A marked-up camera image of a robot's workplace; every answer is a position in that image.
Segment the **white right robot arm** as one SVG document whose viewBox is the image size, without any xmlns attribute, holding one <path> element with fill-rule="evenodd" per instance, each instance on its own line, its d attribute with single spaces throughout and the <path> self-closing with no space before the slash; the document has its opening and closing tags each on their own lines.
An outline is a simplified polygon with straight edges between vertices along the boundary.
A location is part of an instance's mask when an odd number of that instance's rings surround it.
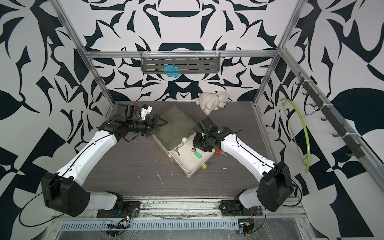
<svg viewBox="0 0 384 240">
<path fill-rule="evenodd" d="M 234 197 L 233 212 L 242 213 L 254 207 L 265 207 L 276 212 L 294 192 L 289 167 L 275 163 L 246 145 L 228 127 L 217 127 L 210 118 L 198 122 L 201 132 L 196 133 L 193 147 L 204 152 L 214 148 L 224 151 L 241 163 L 259 182 L 253 189 L 245 189 Z"/>
</svg>

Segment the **keys with red tag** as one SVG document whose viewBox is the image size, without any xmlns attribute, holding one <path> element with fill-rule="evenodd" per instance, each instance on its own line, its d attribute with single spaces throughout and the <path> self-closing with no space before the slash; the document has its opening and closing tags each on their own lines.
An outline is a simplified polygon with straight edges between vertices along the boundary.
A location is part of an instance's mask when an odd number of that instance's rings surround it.
<svg viewBox="0 0 384 240">
<path fill-rule="evenodd" d="M 223 151 L 222 150 L 217 150 L 217 151 L 215 151 L 215 155 L 223 155 Z"/>
</svg>

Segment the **three-drawer storage box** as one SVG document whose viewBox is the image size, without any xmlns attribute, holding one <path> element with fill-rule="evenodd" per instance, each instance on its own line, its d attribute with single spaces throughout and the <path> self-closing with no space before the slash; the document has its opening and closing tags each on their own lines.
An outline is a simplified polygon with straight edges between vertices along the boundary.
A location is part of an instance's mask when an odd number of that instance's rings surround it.
<svg viewBox="0 0 384 240">
<path fill-rule="evenodd" d="M 176 105 L 163 111 L 160 117 L 168 123 L 160 127 L 153 139 L 166 158 L 173 163 L 171 151 L 183 144 L 182 138 L 188 139 L 196 132 L 197 124 Z"/>
</svg>

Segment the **keys with green tag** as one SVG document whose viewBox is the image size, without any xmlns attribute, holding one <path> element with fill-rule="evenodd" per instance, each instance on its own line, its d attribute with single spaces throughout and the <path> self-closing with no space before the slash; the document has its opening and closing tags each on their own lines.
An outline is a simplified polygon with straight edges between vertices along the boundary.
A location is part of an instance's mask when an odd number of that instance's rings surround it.
<svg viewBox="0 0 384 240">
<path fill-rule="evenodd" d="M 194 153 L 194 155 L 195 155 L 197 158 L 199 158 L 199 159 L 202 158 L 202 155 L 201 155 L 199 152 L 197 152 L 197 149 L 196 149 L 196 148 L 192 148 L 192 152 Z"/>
</svg>

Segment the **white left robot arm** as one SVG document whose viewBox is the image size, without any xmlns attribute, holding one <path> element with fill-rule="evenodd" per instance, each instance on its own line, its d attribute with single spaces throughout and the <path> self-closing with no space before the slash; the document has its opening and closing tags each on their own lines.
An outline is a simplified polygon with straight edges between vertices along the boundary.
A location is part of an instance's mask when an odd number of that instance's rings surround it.
<svg viewBox="0 0 384 240">
<path fill-rule="evenodd" d="M 41 184 L 45 206 L 71 217 L 77 217 L 84 211 L 121 214 L 124 211 L 122 195 L 87 192 L 82 185 L 101 158 L 128 133 L 149 137 L 167 123 L 158 115 L 145 120 L 115 116 L 113 120 L 105 121 L 92 140 L 72 160 L 56 173 L 43 176 Z"/>
</svg>

